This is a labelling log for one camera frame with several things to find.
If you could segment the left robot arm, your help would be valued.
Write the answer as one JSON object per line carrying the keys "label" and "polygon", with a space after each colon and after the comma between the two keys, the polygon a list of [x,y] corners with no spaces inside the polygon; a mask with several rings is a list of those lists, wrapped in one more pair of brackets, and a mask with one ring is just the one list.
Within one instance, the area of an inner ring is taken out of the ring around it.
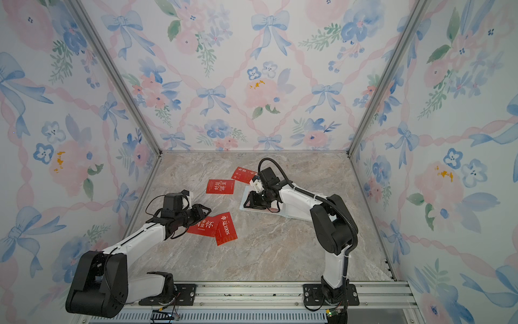
{"label": "left robot arm", "polygon": [[71,314],[113,318],[126,305],[149,300],[169,306],[180,296],[173,274],[151,271],[140,278],[130,278],[128,270],[152,247],[168,239],[177,239],[179,228],[199,224],[211,208],[192,202],[191,193],[169,193],[163,205],[133,234],[102,251],[85,252],[76,269],[66,299]]}

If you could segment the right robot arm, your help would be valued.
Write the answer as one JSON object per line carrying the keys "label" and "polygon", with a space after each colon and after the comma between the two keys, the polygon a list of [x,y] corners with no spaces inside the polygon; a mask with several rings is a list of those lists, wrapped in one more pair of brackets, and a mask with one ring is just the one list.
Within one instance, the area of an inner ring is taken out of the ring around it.
{"label": "right robot arm", "polygon": [[243,208],[310,221],[325,251],[321,303],[346,303],[349,255],[358,246],[359,230],[339,195],[325,196],[303,189],[287,177],[274,159],[266,157],[260,160],[258,173],[250,181]]}

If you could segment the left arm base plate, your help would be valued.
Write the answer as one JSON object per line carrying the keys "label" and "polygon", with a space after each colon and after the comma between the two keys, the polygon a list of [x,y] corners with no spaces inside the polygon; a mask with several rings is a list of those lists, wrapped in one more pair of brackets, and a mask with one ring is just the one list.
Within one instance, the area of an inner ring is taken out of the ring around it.
{"label": "left arm base plate", "polygon": [[196,297],[195,283],[175,283],[158,296],[144,298],[139,306],[193,306]]}

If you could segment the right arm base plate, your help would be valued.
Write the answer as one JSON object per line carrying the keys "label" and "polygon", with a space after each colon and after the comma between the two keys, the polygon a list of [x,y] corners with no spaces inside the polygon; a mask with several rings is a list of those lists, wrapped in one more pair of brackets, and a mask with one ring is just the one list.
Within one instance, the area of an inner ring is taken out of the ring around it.
{"label": "right arm base plate", "polygon": [[323,283],[306,283],[302,287],[306,306],[360,305],[356,287],[352,283],[345,283],[340,288],[332,288]]}

